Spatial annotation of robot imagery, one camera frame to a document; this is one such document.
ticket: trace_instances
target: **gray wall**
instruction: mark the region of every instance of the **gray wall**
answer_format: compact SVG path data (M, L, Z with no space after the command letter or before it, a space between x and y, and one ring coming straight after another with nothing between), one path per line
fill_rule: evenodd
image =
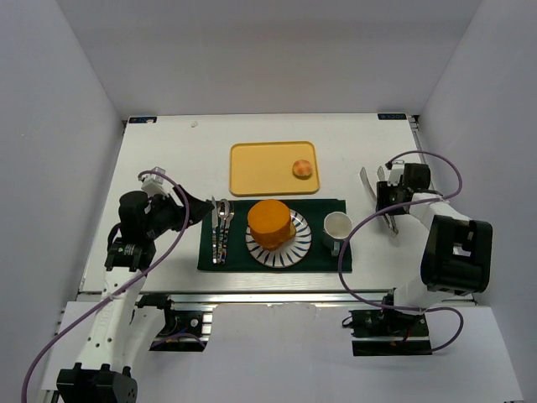
M15 402L76 295L122 128L54 0L3 0L0 54L0 400Z
M481 0L59 0L120 116L421 113Z
M524 397L537 402L537 3L484 0L421 117L426 149L465 180L453 202L494 227L493 308ZM441 189L454 175L436 170Z

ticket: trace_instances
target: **white mug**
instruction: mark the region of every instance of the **white mug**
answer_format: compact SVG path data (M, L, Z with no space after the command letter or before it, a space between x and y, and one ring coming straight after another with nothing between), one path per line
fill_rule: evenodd
M352 231L352 220L344 212L331 212L325 217L323 244L337 256L345 239Z

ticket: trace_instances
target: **tabletop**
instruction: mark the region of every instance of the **tabletop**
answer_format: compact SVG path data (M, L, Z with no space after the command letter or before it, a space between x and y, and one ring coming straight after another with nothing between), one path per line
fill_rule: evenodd
M376 114L209 115L158 117L155 123L128 123L102 218L81 283L83 292L100 292L107 235L119 219L119 197L140 189L137 175L160 166L200 199L235 199L229 191L229 153L245 142L307 140L315 145L321 182L313 195L285 198L338 198L357 224L374 211L359 172L373 183L377 168L398 153L416 149L409 122L379 120ZM407 161L419 162L416 155ZM410 216L397 217L399 236L390 238L380 220L351 241L356 290L387 290L410 280L418 270L426 229ZM176 233L157 242L157 259ZM201 225L189 228L172 254L148 277L144 292L340 291L337 273L214 273L197 270Z

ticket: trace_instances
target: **yellow tray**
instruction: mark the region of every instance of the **yellow tray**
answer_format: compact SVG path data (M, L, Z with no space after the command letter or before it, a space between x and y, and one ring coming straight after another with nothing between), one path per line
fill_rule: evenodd
M319 190L315 146L309 141L241 143L229 153L229 190L234 196L307 195ZM308 160L308 179L293 175L293 163Z

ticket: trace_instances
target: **sticker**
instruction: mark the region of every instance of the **sticker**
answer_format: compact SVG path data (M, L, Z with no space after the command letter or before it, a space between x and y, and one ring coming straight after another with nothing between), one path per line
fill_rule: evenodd
M157 123L156 116L139 116L136 118L129 118L129 123Z
M378 120L406 120L404 113L377 113Z

